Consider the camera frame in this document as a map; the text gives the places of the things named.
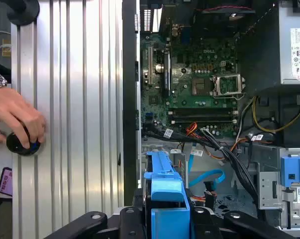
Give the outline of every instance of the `chip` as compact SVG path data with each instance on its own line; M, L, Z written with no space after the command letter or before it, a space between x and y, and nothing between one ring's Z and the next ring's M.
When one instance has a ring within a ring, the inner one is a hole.
M158 96L149 96L149 105L157 105L159 103L159 97Z
M211 81L209 78L193 78L192 79L192 95L193 96L209 96L211 91Z

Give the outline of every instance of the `white cable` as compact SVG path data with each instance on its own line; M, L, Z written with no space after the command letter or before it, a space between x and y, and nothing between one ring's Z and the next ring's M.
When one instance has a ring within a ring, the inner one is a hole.
M5 47L11 48L11 44L3 44L0 46L0 49L5 48Z
M238 139L239 139L239 135L240 135L240 133L241 133L241 130L242 130L242 125L243 125L243 115L244 115L244 113L245 113L245 111L248 109L248 107L253 103L253 100L254 100L254 98L252 98L251 100L250 100L250 102L246 105L246 107L243 109L243 111L242 111L242 113L241 113L241 117L240 117L240 123L239 123L239 131L238 131L238 134L237 134L237 137L236 137L236 143L237 143L237 141L238 141Z
M8 31L0 31L0 33L10 35L10 32L8 32Z

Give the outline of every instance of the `motherboard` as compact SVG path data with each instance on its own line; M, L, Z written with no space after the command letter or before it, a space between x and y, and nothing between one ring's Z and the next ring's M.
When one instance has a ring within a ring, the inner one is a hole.
M215 137L234 137L243 86L234 40L192 39L186 27L174 28L171 37L141 38L142 125L184 132L196 122Z

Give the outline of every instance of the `side panel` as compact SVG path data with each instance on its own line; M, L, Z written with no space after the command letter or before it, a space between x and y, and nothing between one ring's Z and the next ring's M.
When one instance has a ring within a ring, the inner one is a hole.
M45 116L46 142L13 161L13 238L39 239L123 206L122 2L42 0L11 26L12 86Z

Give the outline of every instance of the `pcie slot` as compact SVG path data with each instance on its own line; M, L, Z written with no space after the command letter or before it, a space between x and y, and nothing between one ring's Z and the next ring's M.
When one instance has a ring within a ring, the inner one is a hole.
M148 48L149 84L153 84L153 47Z

